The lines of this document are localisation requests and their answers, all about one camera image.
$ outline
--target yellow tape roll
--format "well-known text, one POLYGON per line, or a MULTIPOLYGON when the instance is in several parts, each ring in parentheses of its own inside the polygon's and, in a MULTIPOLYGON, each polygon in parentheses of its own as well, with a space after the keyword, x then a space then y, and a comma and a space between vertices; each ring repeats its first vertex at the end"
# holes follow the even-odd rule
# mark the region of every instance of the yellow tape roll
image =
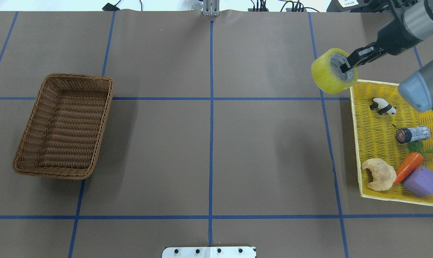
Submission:
POLYGON ((355 85, 358 70, 353 68, 342 73, 340 66, 347 62, 347 54, 339 48, 332 48, 312 63, 312 77, 315 84, 326 93, 336 94, 355 85))

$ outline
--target purple sponge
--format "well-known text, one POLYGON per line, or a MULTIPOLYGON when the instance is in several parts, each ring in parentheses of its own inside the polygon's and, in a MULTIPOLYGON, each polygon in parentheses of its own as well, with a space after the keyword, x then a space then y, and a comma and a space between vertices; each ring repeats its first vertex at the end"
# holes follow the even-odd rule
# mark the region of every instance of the purple sponge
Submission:
POLYGON ((426 167, 420 167, 406 178, 403 186, 419 197, 432 195, 433 172, 426 167))

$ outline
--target yellow plastic tray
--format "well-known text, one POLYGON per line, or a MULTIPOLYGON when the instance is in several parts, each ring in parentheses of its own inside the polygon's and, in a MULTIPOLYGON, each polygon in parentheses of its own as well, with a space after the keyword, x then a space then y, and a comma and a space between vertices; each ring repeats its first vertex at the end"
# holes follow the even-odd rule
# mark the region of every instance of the yellow plastic tray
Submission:
MULTIPOLYGON (((398 94, 398 84, 376 81, 358 80, 350 89, 354 136, 358 168, 360 195, 366 198, 385 201, 402 201, 410 204, 433 206, 433 195, 417 197, 399 183, 387 191, 373 191, 367 187, 372 182, 369 170, 361 169, 361 163, 367 159, 378 157, 395 170, 408 154, 406 144, 400 144, 395 138, 397 129, 426 125, 431 132, 430 139, 424 141, 424 148, 433 148, 433 111, 418 113, 398 94), (370 110, 372 98, 384 98, 392 106, 397 107, 394 116, 370 110)), ((433 154, 427 154, 425 165, 433 171, 433 154)))

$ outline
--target metal stand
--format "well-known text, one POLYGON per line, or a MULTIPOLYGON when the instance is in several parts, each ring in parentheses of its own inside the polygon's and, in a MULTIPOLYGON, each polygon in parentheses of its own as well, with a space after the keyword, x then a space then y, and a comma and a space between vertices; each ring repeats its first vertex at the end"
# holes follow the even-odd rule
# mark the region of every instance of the metal stand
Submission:
POLYGON ((220 16, 220 0, 203 0, 203 16, 220 16))

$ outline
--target brown wicker basket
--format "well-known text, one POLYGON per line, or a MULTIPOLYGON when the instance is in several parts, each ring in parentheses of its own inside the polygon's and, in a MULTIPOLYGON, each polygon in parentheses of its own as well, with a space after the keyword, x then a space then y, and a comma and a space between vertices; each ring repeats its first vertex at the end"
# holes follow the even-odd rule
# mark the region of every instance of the brown wicker basket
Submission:
POLYGON ((97 163, 113 99, 105 76, 47 76, 13 162, 15 172, 82 180, 97 163))

